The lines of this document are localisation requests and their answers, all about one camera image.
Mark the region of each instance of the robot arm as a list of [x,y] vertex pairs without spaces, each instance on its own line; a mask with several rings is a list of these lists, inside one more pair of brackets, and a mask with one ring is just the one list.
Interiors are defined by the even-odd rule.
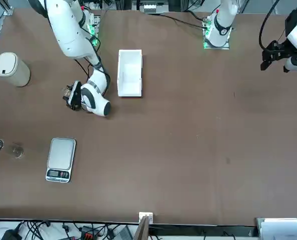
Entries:
[[236,0],[221,0],[218,13],[212,13],[210,31],[205,36],[211,45],[222,47],[227,43],[232,29],[232,23],[238,10],[239,7]]
[[263,49],[261,70],[266,70],[274,61],[287,59],[284,65],[284,72],[297,71],[297,8],[293,10],[285,20],[286,40],[283,43],[272,41],[267,47],[262,45],[262,31],[267,18],[280,0],[276,0],[268,12],[259,33],[259,45]]
[[76,81],[67,86],[63,99],[77,110],[80,107],[99,116],[107,116],[111,104],[103,95],[110,85],[110,76],[105,72],[96,49],[92,45],[87,29],[90,14],[81,9],[78,0],[28,0],[30,5],[48,18],[55,38],[62,52],[69,58],[86,58],[93,67],[93,74],[87,83]]

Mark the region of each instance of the brown table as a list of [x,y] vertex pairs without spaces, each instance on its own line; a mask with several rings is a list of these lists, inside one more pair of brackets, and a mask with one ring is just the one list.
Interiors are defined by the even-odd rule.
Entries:
[[[84,72],[46,19],[16,9],[0,53],[18,54],[31,80],[15,88],[0,79],[0,138],[22,143],[26,155],[0,154],[0,218],[137,222],[145,211],[156,223],[253,225],[256,217],[297,217],[297,73],[283,73],[282,62],[260,71],[263,18],[238,15],[231,49],[203,50],[199,29],[109,11],[100,29],[112,79],[104,118],[65,106],[62,88]],[[269,19],[265,45],[284,19]],[[142,49],[142,98],[117,95],[119,49]],[[54,137],[77,140],[68,184],[45,180]]]

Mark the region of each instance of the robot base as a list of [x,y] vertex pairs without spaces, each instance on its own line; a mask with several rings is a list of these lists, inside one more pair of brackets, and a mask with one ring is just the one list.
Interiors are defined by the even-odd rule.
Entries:
[[216,16],[216,13],[208,16],[202,22],[202,26],[207,27],[207,30],[203,29],[203,48],[204,49],[229,50],[230,49],[230,43],[229,43],[230,33],[228,34],[228,39],[227,39],[226,44],[224,46],[221,46],[221,47],[213,46],[212,44],[210,44],[210,42],[206,38],[206,36],[210,33],[210,28],[212,26],[212,22],[214,21],[215,16]]

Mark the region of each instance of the kitchen scale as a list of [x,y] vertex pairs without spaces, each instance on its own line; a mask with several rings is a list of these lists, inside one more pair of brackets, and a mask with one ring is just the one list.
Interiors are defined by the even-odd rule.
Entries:
[[74,160],[76,141],[71,138],[53,138],[50,143],[46,180],[68,183]]

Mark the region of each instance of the white box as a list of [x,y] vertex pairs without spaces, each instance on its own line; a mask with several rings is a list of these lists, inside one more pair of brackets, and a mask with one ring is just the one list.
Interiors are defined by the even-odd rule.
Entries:
[[142,96],[142,50],[118,51],[117,93],[119,97]]

